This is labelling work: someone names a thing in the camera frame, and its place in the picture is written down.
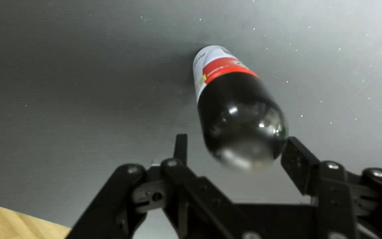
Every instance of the screw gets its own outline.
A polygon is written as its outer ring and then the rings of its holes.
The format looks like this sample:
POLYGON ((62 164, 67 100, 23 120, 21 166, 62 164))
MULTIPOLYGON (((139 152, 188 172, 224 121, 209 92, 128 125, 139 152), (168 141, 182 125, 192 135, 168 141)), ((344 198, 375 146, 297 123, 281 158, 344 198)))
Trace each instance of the screw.
POLYGON ((139 169, 136 168, 136 166, 128 166, 127 168, 127 173, 128 174, 135 174, 135 173, 137 173, 139 172, 139 169))
POLYGON ((338 170, 339 166, 336 164, 327 164, 327 169, 331 169, 331 170, 338 170))
POLYGON ((175 160, 169 160, 168 162, 167 162, 167 166, 169 166, 169 168, 175 168, 177 165, 177 162, 175 161, 175 160))
POLYGON ((373 177, 382 178, 382 172, 380 170, 372 170, 373 177))
POLYGON ((347 239, 347 237, 334 231, 327 234, 327 239, 347 239))
POLYGON ((261 239, 261 237, 254 231, 245 231, 242 239, 261 239))

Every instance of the dark soda bottle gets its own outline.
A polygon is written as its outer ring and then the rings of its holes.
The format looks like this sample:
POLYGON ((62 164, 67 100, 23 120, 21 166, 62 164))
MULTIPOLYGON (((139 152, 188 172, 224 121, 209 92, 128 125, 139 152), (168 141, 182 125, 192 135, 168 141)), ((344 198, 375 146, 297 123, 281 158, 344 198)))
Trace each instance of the dark soda bottle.
POLYGON ((202 48, 192 64, 204 142, 221 164, 261 169, 282 153, 287 127, 262 81, 225 48, 202 48))

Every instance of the gray background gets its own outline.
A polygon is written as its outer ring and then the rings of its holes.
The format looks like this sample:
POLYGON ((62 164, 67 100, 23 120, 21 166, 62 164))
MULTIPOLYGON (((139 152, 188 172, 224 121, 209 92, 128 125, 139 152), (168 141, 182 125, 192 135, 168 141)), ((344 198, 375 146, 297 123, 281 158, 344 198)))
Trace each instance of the gray background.
MULTIPOLYGON (((0 205, 71 226, 115 166, 167 158, 180 132, 232 200, 305 202, 278 162, 206 154, 190 83, 206 44, 262 76, 319 158, 382 166, 382 2, 0 0, 0 205)), ((155 213, 136 238, 168 227, 155 213)))

